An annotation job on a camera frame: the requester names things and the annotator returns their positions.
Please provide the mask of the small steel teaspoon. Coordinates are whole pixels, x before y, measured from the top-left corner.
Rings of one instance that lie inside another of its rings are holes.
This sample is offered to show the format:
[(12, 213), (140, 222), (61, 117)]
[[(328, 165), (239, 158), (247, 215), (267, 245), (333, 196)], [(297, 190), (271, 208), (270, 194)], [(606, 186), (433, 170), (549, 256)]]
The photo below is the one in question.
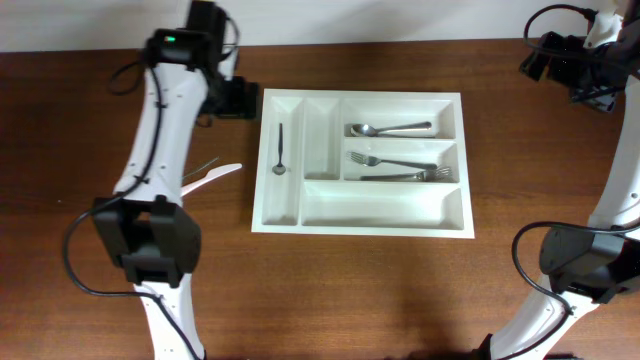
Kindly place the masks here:
[(283, 124), (280, 123), (278, 125), (278, 162), (272, 167), (272, 172), (277, 176), (282, 176), (286, 173), (287, 168), (283, 164), (283, 154), (284, 154), (284, 129)]
[(202, 164), (201, 166), (199, 166), (196, 169), (193, 169), (192, 171), (188, 172), (187, 174), (183, 175), (182, 180), (185, 180), (193, 175), (198, 174), (199, 172), (205, 170), (206, 168), (208, 168), (210, 165), (214, 164), (217, 160), (219, 159), (219, 157), (215, 157), (211, 160), (209, 160), (208, 162)]

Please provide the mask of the steel fork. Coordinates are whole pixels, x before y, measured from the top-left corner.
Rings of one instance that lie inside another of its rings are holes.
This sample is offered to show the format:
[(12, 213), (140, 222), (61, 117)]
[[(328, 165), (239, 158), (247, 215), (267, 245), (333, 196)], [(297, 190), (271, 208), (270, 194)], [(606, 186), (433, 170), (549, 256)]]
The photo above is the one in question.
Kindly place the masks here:
[(423, 170), (416, 173), (395, 174), (395, 175), (374, 175), (361, 176), (361, 181), (415, 181), (415, 182), (435, 182), (450, 179), (453, 175), (451, 167), (438, 167), (432, 170)]
[(404, 167), (410, 167), (420, 170), (437, 170), (438, 165), (433, 163), (415, 163), (415, 162), (407, 162), (407, 161), (398, 161), (398, 160), (388, 160), (381, 159), (379, 157), (362, 154), (355, 151), (347, 151), (346, 156), (348, 159), (362, 166), (366, 167), (375, 167), (380, 164), (391, 164), (398, 165)]

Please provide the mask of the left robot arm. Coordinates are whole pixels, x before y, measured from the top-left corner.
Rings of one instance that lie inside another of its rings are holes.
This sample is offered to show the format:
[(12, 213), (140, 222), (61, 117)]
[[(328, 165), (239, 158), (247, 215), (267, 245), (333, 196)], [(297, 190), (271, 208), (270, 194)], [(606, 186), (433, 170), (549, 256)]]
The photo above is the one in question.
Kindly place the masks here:
[(201, 116), (253, 119), (259, 86), (234, 73), (237, 26), (213, 1), (194, 1), (183, 27), (157, 29), (137, 60), (144, 103), (111, 198), (88, 215), (112, 264), (145, 308), (157, 359), (203, 359), (191, 297), (202, 233), (183, 208), (185, 163)]

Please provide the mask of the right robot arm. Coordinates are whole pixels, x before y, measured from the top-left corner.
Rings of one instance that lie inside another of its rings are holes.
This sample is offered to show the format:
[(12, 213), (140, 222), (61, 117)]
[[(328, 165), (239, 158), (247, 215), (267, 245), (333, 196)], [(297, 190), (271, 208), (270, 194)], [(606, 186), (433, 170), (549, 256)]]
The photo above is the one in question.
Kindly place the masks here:
[(585, 226), (540, 221), (522, 227), (511, 245), (523, 269), (523, 235), (544, 228), (538, 281), (514, 318), (488, 335), (474, 359), (549, 359), (551, 350), (584, 315), (617, 295), (639, 289), (639, 4), (610, 1), (599, 10), (573, 6), (589, 23), (585, 38), (555, 32), (529, 42), (520, 71), (547, 77), (570, 91), (573, 103), (609, 111), (617, 94), (625, 112), (614, 160), (600, 200)]

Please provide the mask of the pink plastic knife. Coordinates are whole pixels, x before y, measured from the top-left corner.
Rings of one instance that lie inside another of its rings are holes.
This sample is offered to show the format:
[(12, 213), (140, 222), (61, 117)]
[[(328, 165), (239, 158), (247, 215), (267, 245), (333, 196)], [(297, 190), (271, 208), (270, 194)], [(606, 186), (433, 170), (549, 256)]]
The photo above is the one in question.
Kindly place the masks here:
[(222, 176), (225, 176), (227, 174), (240, 170), (242, 167), (243, 165), (241, 163), (233, 163), (233, 164), (222, 165), (214, 169), (211, 169), (203, 178), (183, 186), (181, 188), (181, 196), (185, 197), (186, 195), (197, 190), (198, 188), (203, 187), (204, 185), (212, 182), (213, 180), (216, 180)]

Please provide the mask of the white plastic cutlery tray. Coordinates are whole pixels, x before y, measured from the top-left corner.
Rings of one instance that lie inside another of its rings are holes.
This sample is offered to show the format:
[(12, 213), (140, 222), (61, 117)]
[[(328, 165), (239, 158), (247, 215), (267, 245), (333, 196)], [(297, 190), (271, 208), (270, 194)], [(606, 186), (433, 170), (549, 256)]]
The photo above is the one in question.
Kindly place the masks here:
[[(350, 128), (431, 122), (435, 138), (355, 137)], [(284, 129), (282, 176), (278, 125)], [(416, 173), (347, 158), (451, 167), (435, 182), (361, 181), (361, 176)], [(474, 224), (462, 99), (448, 92), (267, 89), (263, 97), (252, 229), (260, 233), (472, 238)]]

